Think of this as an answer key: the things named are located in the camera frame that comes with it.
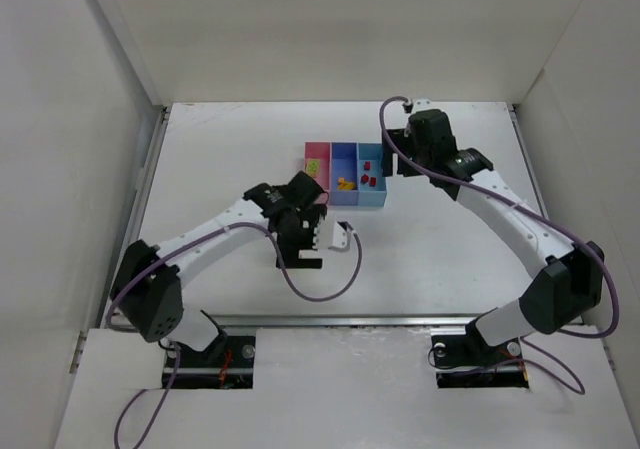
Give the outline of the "yellow lego brick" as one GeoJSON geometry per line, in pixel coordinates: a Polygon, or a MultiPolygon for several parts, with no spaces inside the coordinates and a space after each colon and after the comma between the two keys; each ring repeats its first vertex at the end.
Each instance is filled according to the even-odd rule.
{"type": "Polygon", "coordinates": [[[338,179],[337,189],[341,191],[351,191],[354,190],[356,184],[353,181],[347,181],[344,178],[340,177],[338,179]]]}

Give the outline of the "green lego brick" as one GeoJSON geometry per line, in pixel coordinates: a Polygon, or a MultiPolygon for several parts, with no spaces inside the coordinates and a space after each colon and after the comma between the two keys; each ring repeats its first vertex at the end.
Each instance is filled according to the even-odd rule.
{"type": "Polygon", "coordinates": [[[309,159],[307,161],[306,170],[309,175],[316,177],[319,171],[319,161],[317,159],[309,159]]]}

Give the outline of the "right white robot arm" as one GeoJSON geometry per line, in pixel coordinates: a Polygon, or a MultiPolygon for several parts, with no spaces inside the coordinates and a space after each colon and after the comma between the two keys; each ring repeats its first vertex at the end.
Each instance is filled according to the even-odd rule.
{"type": "Polygon", "coordinates": [[[462,366],[489,365],[498,347],[538,332],[553,334],[601,301],[604,254],[534,213],[510,190],[493,163],[461,149],[447,114],[414,112],[403,129],[383,129],[384,176],[425,175],[481,219],[516,255],[531,281],[517,299],[484,313],[453,342],[435,343],[462,366]]]}

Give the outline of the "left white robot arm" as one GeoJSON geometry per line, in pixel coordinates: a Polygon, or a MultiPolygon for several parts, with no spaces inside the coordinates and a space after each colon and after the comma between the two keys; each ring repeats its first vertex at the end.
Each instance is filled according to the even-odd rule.
{"type": "Polygon", "coordinates": [[[218,355],[226,339],[222,329],[204,312],[185,309],[184,289],[214,263],[261,238],[272,241],[278,269],[321,268],[320,260],[304,261],[299,253],[316,246],[327,214],[318,201],[323,193],[300,171],[284,185],[258,184],[219,215],[169,241],[130,244],[106,316],[120,312],[148,343],[167,340],[206,358],[218,355]]]}

